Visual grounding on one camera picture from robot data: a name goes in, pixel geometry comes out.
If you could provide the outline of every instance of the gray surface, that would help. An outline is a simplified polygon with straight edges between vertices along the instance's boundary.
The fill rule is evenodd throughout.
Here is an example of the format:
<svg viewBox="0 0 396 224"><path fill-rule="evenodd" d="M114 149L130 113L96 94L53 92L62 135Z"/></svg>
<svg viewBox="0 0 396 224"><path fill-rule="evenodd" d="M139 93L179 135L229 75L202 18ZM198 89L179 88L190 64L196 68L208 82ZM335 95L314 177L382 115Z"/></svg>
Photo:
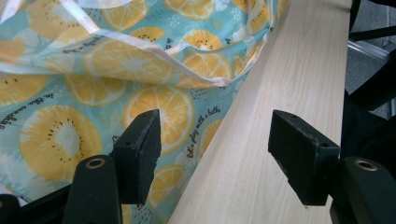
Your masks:
<svg viewBox="0 0 396 224"><path fill-rule="evenodd" d="M390 25L396 25L395 8L377 5L368 0L361 0L361 7L352 28L352 32L373 30ZM367 42L387 51L396 49L396 36L367 40ZM352 93L381 68L383 64L384 62L378 59L371 58L353 49L348 49L346 62L346 90ZM385 119L389 119L389 107L390 104L385 104L373 111L373 113Z"/></svg>

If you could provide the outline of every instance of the fabric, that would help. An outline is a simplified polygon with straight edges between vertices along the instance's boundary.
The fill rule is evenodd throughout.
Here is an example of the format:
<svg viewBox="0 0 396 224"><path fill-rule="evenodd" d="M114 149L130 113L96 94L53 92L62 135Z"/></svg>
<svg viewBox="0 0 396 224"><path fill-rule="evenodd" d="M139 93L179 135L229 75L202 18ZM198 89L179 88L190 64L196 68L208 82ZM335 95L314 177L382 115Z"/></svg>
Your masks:
<svg viewBox="0 0 396 224"><path fill-rule="evenodd" d="M62 188L159 109L148 202L122 209L124 223L166 222L286 3L2 1L0 183L26 202Z"/></svg>

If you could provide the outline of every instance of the kiwi slice print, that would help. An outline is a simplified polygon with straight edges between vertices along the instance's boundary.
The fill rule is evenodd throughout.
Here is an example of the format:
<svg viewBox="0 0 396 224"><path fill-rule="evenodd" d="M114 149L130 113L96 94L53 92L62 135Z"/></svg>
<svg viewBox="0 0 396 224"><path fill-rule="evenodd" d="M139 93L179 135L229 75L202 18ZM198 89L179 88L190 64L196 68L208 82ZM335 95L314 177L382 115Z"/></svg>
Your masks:
<svg viewBox="0 0 396 224"><path fill-rule="evenodd" d="M39 93L46 84L46 76L0 77L0 106L23 102Z"/></svg>
<svg viewBox="0 0 396 224"><path fill-rule="evenodd" d="M23 125L20 142L28 165L49 181L71 181L80 161L102 152L95 126L67 105L37 109Z"/></svg>
<svg viewBox="0 0 396 224"><path fill-rule="evenodd" d="M130 33L131 36L154 43L161 38L165 32L156 26L147 26Z"/></svg>
<svg viewBox="0 0 396 224"><path fill-rule="evenodd" d="M248 18L248 26L253 34L259 32L269 20L270 15L265 2L263 0L255 2Z"/></svg>
<svg viewBox="0 0 396 224"><path fill-rule="evenodd" d="M222 47L218 36L207 30L193 30L183 36L183 40L197 49L212 50Z"/></svg>
<svg viewBox="0 0 396 224"><path fill-rule="evenodd" d="M26 12L30 28L48 39L67 44L88 35L58 0L38 0Z"/></svg>

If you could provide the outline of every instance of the wooden board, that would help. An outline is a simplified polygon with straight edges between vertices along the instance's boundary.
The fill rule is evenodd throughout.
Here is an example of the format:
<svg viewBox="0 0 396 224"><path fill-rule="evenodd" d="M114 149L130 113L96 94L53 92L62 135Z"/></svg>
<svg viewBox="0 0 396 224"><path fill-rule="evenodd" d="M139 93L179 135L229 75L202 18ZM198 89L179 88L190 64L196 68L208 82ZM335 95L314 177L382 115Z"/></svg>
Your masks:
<svg viewBox="0 0 396 224"><path fill-rule="evenodd" d="M290 0L169 223L331 223L301 205L272 156L273 109L340 143L349 0Z"/></svg>

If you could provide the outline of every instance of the yellow fruit print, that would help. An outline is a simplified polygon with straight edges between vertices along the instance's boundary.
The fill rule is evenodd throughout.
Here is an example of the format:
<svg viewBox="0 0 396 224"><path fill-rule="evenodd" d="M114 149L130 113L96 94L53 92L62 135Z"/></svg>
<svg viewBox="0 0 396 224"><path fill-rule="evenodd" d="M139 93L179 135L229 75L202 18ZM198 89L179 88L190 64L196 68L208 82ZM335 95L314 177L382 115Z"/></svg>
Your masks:
<svg viewBox="0 0 396 224"><path fill-rule="evenodd" d="M148 193L148 204L155 208L177 186L183 175L183 166L177 164L167 165L155 171Z"/></svg>
<svg viewBox="0 0 396 224"><path fill-rule="evenodd" d="M187 56L183 63L203 77L233 77L230 63L219 53L194 52Z"/></svg>
<svg viewBox="0 0 396 224"><path fill-rule="evenodd" d="M220 124L222 122L222 119L213 121L209 123L203 134L202 134L202 139L201 139L201 144L199 147L199 152L200 152L200 157L202 158L207 150L207 147L209 146L210 142L212 141L213 136L215 136L216 131L218 130Z"/></svg>
<svg viewBox="0 0 396 224"><path fill-rule="evenodd" d="M0 106L23 102L43 90L46 76L7 75L0 77Z"/></svg>
<svg viewBox="0 0 396 224"><path fill-rule="evenodd" d="M191 46L203 50L219 49L222 47L221 40L206 30L194 30L183 37L183 40Z"/></svg>
<svg viewBox="0 0 396 224"><path fill-rule="evenodd" d="M247 24L253 33L257 33L265 26L269 19L268 7L265 5L264 0L260 0L257 1L249 11Z"/></svg>
<svg viewBox="0 0 396 224"><path fill-rule="evenodd" d="M168 83L175 68L152 53L118 40L106 40L83 56L88 74L147 83Z"/></svg>
<svg viewBox="0 0 396 224"><path fill-rule="evenodd" d="M24 49L25 47L21 38L15 40L1 40L0 59L3 62L14 63L17 58L22 56Z"/></svg>
<svg viewBox="0 0 396 224"><path fill-rule="evenodd" d="M26 12L30 28L48 39L69 44L89 35L58 0L38 0Z"/></svg>
<svg viewBox="0 0 396 224"><path fill-rule="evenodd" d="M88 75L64 76L64 82L83 105L100 106L117 101L127 91L129 81Z"/></svg>
<svg viewBox="0 0 396 224"><path fill-rule="evenodd" d="M232 2L242 11L248 12L248 0L232 0Z"/></svg>
<svg viewBox="0 0 396 224"><path fill-rule="evenodd" d="M242 75L242 71L244 70L246 65L245 56L242 54L236 54L233 56L233 70L236 76Z"/></svg>
<svg viewBox="0 0 396 224"><path fill-rule="evenodd" d="M227 59L219 53L193 52L183 61L193 72L202 77L226 77L233 78L233 70ZM182 77L177 84L183 88L209 88L215 85L195 77Z"/></svg>
<svg viewBox="0 0 396 224"><path fill-rule="evenodd" d="M49 181L71 181L78 163L102 153L95 126L75 108L44 106L21 129L20 149L27 164Z"/></svg>
<svg viewBox="0 0 396 224"><path fill-rule="evenodd" d="M165 5L179 15L198 21L209 19L215 10L214 0L165 0Z"/></svg>
<svg viewBox="0 0 396 224"><path fill-rule="evenodd" d="M122 31L138 23L148 12L145 0L133 0L120 7L102 9L107 23L115 31Z"/></svg>
<svg viewBox="0 0 396 224"><path fill-rule="evenodd" d="M280 17L285 10L285 7L288 5L288 0L278 0L277 1L277 16Z"/></svg>
<svg viewBox="0 0 396 224"><path fill-rule="evenodd" d="M181 89L167 86L147 86L138 90L124 111L124 126L139 114L160 110L162 154L171 153L188 139L193 123L192 100Z"/></svg>
<svg viewBox="0 0 396 224"><path fill-rule="evenodd" d="M131 36L134 36L142 40L147 40L148 42L151 43L157 41L164 34L165 32L156 26L143 27L130 33Z"/></svg>

